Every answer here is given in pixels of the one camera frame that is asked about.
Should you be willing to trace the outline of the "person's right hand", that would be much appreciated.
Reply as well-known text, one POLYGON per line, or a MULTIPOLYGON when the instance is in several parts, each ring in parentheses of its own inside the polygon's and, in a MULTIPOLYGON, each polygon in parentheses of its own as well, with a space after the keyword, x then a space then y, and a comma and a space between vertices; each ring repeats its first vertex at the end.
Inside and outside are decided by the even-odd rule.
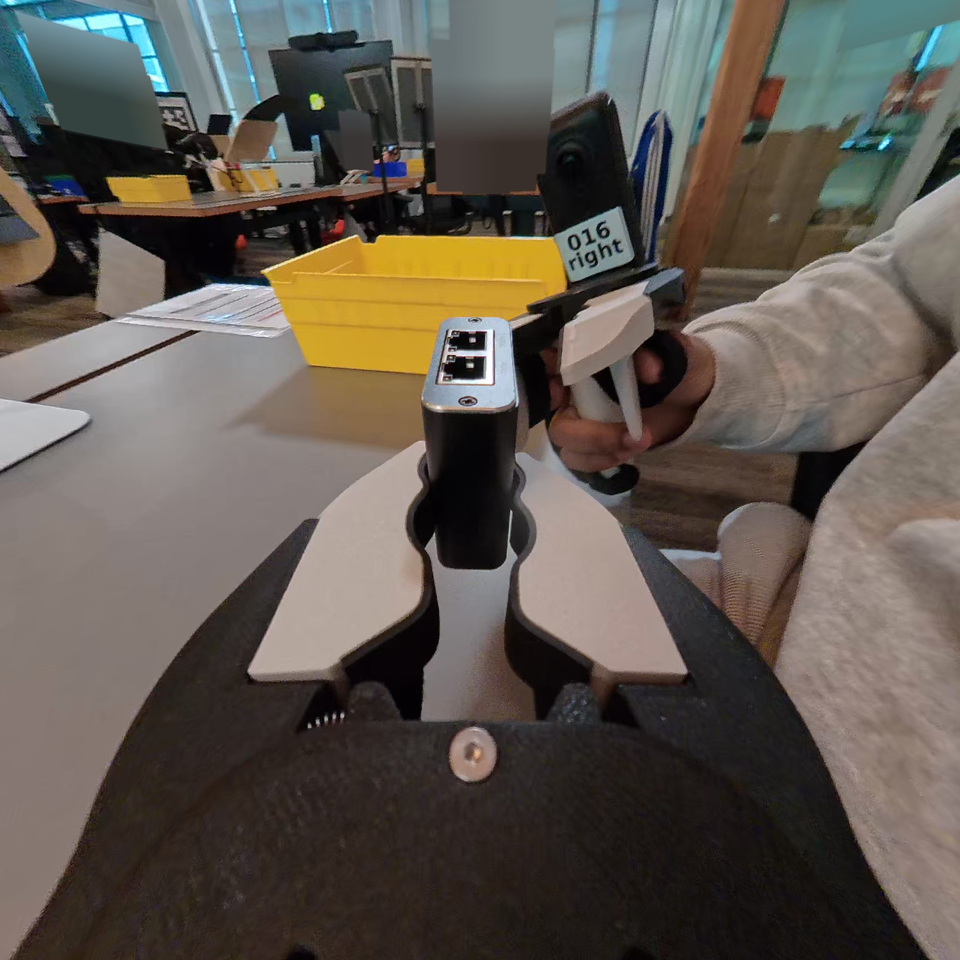
POLYGON ((716 360, 710 345, 699 336, 678 333, 687 358, 684 378, 660 404, 643 414, 643 432, 633 439, 625 425, 582 417, 559 375, 559 354, 546 349, 541 357, 549 374, 553 416, 549 438, 560 460, 572 471, 600 473, 628 464, 638 455, 669 444, 692 425, 699 408, 714 389, 716 360))

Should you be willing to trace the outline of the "small yellow bin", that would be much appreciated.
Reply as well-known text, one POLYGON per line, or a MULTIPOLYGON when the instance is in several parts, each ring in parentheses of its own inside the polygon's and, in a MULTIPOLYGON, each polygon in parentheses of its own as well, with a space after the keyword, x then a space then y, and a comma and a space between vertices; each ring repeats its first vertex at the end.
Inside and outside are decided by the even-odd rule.
POLYGON ((191 200, 184 174, 113 175, 105 183, 116 202, 129 206, 164 206, 191 200))

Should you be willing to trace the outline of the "long wooden desk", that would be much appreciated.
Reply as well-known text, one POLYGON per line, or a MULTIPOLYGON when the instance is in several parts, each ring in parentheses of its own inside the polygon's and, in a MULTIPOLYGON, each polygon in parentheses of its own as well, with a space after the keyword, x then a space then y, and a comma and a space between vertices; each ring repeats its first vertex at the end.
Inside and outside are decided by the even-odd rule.
POLYGON ((264 193, 213 191, 186 200, 155 203, 85 201, 78 205, 78 213, 94 218, 104 229, 136 221, 140 223, 133 229, 136 237, 147 242, 149 251, 163 255, 169 247, 177 246, 174 237, 184 232, 187 223, 218 223, 225 219, 234 222, 239 218, 242 222, 237 233, 245 236, 263 234, 274 227, 297 226, 292 245, 301 254, 322 245, 325 223, 337 220, 336 211, 380 200, 384 195, 381 186, 370 181, 264 193))

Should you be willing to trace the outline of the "person's grey hoodie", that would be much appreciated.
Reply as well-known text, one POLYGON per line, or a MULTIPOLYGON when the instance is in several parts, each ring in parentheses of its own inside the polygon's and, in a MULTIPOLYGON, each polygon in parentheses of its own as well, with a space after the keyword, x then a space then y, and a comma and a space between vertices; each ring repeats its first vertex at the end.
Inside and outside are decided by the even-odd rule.
POLYGON ((959 361, 822 501, 776 674, 923 950, 959 949, 959 361))

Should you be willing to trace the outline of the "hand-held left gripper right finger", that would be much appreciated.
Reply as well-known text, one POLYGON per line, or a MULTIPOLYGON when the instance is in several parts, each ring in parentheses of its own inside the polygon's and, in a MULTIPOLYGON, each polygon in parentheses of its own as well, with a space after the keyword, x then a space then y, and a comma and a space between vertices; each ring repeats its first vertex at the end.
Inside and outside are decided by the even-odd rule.
POLYGON ((535 716, 570 684, 601 708, 622 686, 684 684, 689 669, 618 521, 540 461, 515 463, 509 665, 535 716))

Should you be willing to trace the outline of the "black network adapter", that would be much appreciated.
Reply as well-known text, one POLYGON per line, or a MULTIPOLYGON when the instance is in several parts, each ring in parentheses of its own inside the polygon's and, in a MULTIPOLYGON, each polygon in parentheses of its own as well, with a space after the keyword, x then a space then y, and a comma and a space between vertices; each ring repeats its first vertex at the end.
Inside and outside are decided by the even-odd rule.
POLYGON ((520 407, 509 323, 444 320, 421 411, 437 556, 448 569, 496 570, 506 561, 520 407))

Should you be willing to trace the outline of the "white paper sheet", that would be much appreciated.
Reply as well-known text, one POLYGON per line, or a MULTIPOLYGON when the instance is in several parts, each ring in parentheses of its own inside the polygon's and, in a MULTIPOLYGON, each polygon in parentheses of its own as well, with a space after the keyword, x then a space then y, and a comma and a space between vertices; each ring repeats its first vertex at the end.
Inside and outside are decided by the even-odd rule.
POLYGON ((291 329, 270 286, 209 284, 118 318, 128 325, 275 338, 291 329))

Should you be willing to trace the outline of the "wooden post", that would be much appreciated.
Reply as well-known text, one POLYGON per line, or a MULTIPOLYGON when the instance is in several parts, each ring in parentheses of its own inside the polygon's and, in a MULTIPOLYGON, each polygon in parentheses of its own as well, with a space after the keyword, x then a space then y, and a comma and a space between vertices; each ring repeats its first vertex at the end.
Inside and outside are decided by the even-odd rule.
POLYGON ((682 321, 689 318, 696 298, 785 6, 785 1, 733 4, 697 152, 671 225, 670 259, 685 279, 685 299, 678 308, 682 321))

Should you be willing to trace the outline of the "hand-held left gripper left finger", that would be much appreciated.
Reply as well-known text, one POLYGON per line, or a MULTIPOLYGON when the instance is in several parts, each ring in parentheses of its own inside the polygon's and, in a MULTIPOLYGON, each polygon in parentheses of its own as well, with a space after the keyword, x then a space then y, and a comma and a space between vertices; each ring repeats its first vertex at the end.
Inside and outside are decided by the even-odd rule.
POLYGON ((375 682, 419 719, 440 613, 426 445, 415 442, 320 514, 247 666, 258 683, 325 682, 342 698, 375 682))

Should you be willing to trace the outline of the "white screen stand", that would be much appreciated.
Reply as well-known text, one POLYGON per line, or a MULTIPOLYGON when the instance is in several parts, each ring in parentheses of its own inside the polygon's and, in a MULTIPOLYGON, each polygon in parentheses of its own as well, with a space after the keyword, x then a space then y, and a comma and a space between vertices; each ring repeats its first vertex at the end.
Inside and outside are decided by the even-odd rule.
POLYGON ((1 399, 1 472, 79 433, 91 422, 84 411, 1 399))

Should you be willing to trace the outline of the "cardboard box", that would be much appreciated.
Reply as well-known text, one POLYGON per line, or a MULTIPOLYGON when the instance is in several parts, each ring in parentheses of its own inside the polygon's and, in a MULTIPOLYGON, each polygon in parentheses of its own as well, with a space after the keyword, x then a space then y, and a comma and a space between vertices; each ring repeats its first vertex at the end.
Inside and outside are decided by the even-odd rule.
POLYGON ((210 134, 217 155, 205 166, 213 190, 231 196, 279 191, 268 157, 277 131, 276 122, 245 118, 231 135, 210 134))

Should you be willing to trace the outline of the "grey desk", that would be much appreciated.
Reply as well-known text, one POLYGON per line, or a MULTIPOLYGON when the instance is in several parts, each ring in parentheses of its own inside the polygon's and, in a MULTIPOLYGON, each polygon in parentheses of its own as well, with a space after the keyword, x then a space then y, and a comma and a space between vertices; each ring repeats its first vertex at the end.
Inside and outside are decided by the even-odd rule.
POLYGON ((66 390, 90 426, 4 474, 3 958, 572 952, 573 727, 508 664, 517 557, 433 562, 429 503, 418 719, 248 676, 323 510, 424 442, 425 378, 194 334, 66 390))

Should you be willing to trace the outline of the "blue white striped object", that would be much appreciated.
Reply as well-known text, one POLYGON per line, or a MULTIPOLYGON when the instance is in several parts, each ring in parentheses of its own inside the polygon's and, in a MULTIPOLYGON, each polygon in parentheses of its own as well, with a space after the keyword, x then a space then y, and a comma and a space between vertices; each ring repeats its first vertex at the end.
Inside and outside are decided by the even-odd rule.
POLYGON ((665 212, 672 143, 673 131, 667 113, 657 110, 643 126, 630 164, 644 262, 657 260, 658 234, 665 212))

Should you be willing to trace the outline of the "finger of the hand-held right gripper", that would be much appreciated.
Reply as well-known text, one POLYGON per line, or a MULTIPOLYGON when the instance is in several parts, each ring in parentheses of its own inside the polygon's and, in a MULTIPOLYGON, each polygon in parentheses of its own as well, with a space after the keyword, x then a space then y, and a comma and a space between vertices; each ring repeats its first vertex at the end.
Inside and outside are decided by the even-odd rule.
POLYGON ((514 318, 514 368, 518 390, 515 450, 527 445, 531 430, 551 416, 551 379, 556 375, 560 332, 547 317, 514 318))
POLYGON ((645 289, 619 289, 594 297, 561 330, 562 384, 579 384, 630 358, 654 333, 654 306, 645 289))

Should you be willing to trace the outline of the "person's right forearm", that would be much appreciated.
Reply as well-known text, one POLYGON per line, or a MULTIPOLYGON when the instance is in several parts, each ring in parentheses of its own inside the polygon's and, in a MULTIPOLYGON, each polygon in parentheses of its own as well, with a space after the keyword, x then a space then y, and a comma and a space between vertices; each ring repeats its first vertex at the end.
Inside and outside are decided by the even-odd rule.
POLYGON ((678 441, 840 450, 875 436, 958 353, 958 177, 853 250, 691 322, 713 387, 678 441))

